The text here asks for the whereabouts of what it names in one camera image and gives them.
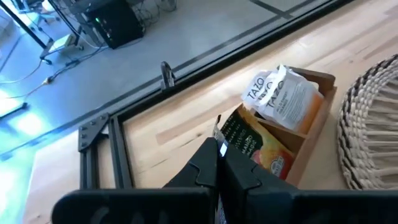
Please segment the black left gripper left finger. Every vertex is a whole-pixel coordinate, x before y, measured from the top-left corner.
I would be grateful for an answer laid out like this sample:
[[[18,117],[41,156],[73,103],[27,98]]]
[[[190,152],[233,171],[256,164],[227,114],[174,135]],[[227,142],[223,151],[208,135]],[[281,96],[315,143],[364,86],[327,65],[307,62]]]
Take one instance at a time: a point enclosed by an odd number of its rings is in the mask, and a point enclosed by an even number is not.
[[[218,206],[218,144],[206,138],[182,170],[162,190],[165,224],[214,224]]]

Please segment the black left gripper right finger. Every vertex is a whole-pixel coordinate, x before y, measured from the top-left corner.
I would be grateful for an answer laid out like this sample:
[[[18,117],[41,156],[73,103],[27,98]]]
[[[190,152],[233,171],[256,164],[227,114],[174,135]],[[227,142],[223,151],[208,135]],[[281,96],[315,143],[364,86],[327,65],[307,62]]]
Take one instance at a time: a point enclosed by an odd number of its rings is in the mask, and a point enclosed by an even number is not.
[[[218,166],[227,224],[288,224],[297,188],[271,174],[235,148]]]

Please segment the dark shiny foil tea packet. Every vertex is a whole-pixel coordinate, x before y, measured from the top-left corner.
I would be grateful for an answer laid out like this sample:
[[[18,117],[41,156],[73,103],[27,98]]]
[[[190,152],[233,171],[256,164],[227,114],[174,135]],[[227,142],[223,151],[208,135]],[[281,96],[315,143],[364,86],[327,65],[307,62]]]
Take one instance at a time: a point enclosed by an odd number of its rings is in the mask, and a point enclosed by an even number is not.
[[[216,224],[227,224],[223,201],[221,198],[221,190],[223,182],[224,156],[228,149],[228,142],[226,141],[224,134],[221,132],[220,128],[218,127],[220,120],[221,120],[221,115],[219,114],[216,118],[215,125],[213,127],[213,137],[216,139],[218,146],[217,186],[219,190],[219,197],[218,197]]]

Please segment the dark green mango tea packet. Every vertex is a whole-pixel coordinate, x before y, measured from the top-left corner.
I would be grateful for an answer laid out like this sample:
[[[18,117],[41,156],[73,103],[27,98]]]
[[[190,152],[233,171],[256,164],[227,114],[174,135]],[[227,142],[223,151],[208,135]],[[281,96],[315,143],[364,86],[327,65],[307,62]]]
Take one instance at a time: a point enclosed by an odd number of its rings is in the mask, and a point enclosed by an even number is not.
[[[239,105],[221,127],[225,140],[261,165],[271,174],[285,180],[295,156],[274,137],[243,105]]]

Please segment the white orange Tazo tea packet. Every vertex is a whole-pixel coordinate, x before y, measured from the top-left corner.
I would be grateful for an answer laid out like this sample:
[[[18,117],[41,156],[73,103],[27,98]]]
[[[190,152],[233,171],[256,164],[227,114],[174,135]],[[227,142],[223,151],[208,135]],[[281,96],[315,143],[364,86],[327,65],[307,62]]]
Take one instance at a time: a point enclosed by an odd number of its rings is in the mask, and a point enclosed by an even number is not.
[[[263,70],[254,76],[241,95],[242,100],[246,104],[254,105],[267,94],[269,89],[269,75],[271,73],[271,70]]]
[[[287,129],[307,134],[323,102],[323,95],[312,82],[289,67],[279,65],[272,73],[284,76],[279,83],[279,94],[274,106],[258,106],[256,103],[257,112]]]
[[[279,73],[271,73],[266,77],[265,83],[261,88],[261,95],[259,96],[258,106],[274,106],[274,101],[279,94],[279,83],[284,79],[284,76]]]

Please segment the wooden tea organizer box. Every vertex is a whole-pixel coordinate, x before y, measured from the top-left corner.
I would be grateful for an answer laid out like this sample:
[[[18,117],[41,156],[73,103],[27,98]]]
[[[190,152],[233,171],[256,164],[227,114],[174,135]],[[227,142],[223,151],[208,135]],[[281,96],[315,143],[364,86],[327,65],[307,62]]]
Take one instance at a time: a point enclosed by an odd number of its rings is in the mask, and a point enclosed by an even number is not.
[[[321,103],[307,134],[298,133],[263,118],[257,112],[256,104],[249,105],[242,102],[240,105],[243,105],[248,109],[261,125],[263,125],[285,147],[293,152],[295,160],[287,178],[284,181],[294,186],[298,186],[327,120],[337,87],[335,86],[335,77],[333,75],[296,67],[289,68],[312,82],[316,86],[317,90],[323,95],[323,102]]]

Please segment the round woven placemat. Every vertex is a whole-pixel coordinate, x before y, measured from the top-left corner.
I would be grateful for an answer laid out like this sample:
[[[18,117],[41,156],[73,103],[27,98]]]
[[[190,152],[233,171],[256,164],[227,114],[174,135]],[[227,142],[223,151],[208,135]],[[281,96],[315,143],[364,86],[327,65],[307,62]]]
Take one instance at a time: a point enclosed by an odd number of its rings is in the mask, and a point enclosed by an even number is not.
[[[349,188],[398,190],[398,54],[351,84],[341,102],[336,133]]]

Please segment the black computer tower with lights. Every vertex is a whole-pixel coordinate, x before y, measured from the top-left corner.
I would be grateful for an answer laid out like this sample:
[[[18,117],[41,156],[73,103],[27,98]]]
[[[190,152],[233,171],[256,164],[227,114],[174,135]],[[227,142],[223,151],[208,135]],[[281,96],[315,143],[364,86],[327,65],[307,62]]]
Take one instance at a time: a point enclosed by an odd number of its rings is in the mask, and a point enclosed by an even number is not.
[[[144,36],[144,28],[126,0],[91,0],[84,9],[85,16],[111,49]]]

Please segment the grey rolling stand base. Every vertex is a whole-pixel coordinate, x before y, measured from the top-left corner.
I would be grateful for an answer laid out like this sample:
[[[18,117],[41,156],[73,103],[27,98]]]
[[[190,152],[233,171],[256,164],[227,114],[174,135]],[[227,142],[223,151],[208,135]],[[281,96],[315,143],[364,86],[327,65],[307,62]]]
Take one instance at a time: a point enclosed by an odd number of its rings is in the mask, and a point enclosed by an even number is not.
[[[80,26],[76,32],[72,32],[71,34],[68,34],[60,39],[53,40],[50,37],[45,48],[39,56],[40,62],[51,65],[52,61],[47,59],[47,56],[53,53],[60,53],[61,51],[70,49],[72,47],[78,50],[84,50],[85,47],[79,43],[82,32],[84,31]]]

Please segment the black flat floor bar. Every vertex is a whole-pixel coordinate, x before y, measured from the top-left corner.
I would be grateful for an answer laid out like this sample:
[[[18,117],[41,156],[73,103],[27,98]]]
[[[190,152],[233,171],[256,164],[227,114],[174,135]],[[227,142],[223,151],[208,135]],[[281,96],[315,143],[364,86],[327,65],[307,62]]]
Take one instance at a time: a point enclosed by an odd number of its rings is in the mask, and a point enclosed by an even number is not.
[[[13,108],[13,109],[11,109],[11,110],[3,113],[3,114],[0,114],[0,120],[11,116],[11,115],[17,113],[18,111],[24,110],[27,107],[28,107],[28,103],[23,102],[20,105],[18,105],[17,107],[15,107],[15,108]]]

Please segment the black table end rail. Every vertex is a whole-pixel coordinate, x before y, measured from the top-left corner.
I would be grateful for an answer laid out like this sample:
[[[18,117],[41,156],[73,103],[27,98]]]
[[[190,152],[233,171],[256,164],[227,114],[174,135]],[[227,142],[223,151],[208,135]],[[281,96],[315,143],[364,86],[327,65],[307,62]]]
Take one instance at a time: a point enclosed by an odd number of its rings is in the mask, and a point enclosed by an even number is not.
[[[119,116],[110,115],[98,139],[80,153],[80,188],[98,189],[100,187],[100,164],[98,143],[103,138],[110,140],[114,181],[117,189],[133,189],[134,174],[131,168],[128,148],[125,143],[123,121]]]

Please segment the grey metal corner bracket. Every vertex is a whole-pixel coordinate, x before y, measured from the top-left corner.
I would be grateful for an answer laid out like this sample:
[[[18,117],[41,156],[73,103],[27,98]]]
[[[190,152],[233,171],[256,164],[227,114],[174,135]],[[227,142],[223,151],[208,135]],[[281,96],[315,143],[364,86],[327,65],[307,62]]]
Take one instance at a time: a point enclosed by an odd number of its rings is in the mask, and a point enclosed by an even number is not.
[[[90,147],[100,136],[109,120],[109,114],[105,113],[99,117],[82,124],[78,129],[78,152],[83,152]]]

